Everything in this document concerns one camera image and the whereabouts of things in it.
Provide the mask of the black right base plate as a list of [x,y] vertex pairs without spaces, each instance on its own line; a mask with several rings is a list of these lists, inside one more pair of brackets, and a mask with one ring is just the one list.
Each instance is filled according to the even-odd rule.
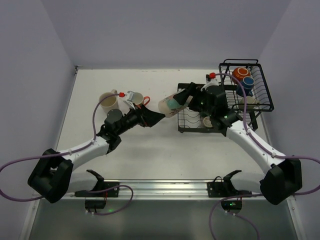
[[251,191],[236,190],[231,180],[227,177],[217,176],[213,181],[206,183],[207,194],[209,198],[226,198],[240,195],[250,195]]

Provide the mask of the blue round mug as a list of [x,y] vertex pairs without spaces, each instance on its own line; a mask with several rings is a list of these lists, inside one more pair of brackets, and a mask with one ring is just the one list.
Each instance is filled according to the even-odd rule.
[[255,80],[251,76],[244,77],[236,88],[236,93],[239,96],[243,97],[244,94],[240,85],[242,85],[246,96],[250,96],[250,97],[253,96],[252,89],[255,85]]

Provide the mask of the cream round mug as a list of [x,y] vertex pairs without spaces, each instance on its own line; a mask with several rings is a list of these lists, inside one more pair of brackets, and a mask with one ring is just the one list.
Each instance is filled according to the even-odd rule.
[[238,105],[238,108],[241,111],[243,111],[245,109],[245,103],[246,103],[246,110],[247,111],[253,111],[260,104],[260,102],[252,96],[243,97],[240,100],[239,105]]

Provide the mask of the small beige patterned cup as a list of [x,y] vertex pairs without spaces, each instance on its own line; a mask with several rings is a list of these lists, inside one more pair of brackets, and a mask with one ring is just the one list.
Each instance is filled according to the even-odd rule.
[[211,123],[211,120],[210,120],[210,117],[209,116],[206,116],[203,118],[202,120],[202,124],[205,128],[213,128],[213,125]]

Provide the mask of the tall floral cream mug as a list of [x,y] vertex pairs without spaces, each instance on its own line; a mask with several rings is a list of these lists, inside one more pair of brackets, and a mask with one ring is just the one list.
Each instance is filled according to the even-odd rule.
[[185,102],[184,105],[180,105],[175,99],[174,95],[182,92],[183,89],[180,89],[176,93],[167,96],[166,98],[162,99],[158,103],[158,110],[160,113],[164,114],[166,118],[171,118],[180,111],[184,110],[185,108],[188,107],[189,103],[192,100],[192,96],[189,96]]

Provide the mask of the orange ceramic mug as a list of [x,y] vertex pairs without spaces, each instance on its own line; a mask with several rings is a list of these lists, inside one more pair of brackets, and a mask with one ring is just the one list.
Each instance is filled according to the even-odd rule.
[[143,96],[139,92],[134,92],[131,98],[131,102],[136,106],[147,105],[150,102],[151,98],[149,96]]

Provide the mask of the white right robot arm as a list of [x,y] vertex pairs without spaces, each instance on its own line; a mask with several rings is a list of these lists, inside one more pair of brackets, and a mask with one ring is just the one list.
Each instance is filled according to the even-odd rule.
[[302,188],[300,160],[285,156],[250,130],[239,114],[228,107],[222,87],[201,89],[192,82],[173,98],[179,105],[206,114],[215,130],[240,146],[261,168],[261,174],[235,170],[226,175],[223,183],[228,195],[258,193],[278,205]]

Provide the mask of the orange round mug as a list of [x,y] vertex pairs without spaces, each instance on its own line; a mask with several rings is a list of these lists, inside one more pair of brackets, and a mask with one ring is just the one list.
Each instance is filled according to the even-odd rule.
[[245,67],[237,67],[233,70],[232,76],[234,76],[239,82],[241,82],[245,77],[250,77],[250,71]]

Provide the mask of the aluminium mounting rail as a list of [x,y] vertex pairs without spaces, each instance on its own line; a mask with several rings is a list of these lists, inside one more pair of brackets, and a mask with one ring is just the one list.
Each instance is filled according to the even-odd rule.
[[[75,195],[77,191],[90,191],[98,182],[119,182],[118,198],[130,195],[135,197],[208,197],[207,182],[213,180],[111,180],[111,179],[83,179],[70,183],[67,194]],[[259,187],[247,189],[252,193],[258,192]]]

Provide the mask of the beige ceramic mug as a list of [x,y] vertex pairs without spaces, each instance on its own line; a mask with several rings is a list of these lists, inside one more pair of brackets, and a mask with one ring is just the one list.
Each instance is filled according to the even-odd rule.
[[119,110],[118,91],[113,89],[105,92],[99,97],[99,105],[103,112],[107,115],[111,110]]

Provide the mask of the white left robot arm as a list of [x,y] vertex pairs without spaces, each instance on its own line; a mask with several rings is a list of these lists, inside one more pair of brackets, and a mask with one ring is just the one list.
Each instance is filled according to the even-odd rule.
[[72,176],[85,163],[111,153],[121,143],[120,135],[133,127],[153,127],[166,116],[145,106],[130,109],[123,114],[119,109],[107,113],[104,124],[93,139],[65,152],[46,150],[30,174],[27,184],[50,203],[65,194],[84,190]]

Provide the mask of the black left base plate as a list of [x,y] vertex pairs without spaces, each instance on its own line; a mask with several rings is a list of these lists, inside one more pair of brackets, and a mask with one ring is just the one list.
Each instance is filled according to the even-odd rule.
[[79,198],[117,198],[119,196],[118,181],[100,181],[92,190],[81,190],[74,193]]

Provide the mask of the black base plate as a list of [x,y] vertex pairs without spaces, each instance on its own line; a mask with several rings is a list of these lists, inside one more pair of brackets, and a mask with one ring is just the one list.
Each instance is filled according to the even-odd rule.
[[250,195],[251,191],[236,190],[231,180],[227,177],[217,176],[213,181],[206,183],[207,194],[209,198],[226,198],[240,195]]
[[119,196],[118,181],[100,181],[92,190],[81,190],[74,193],[79,198],[117,198]]

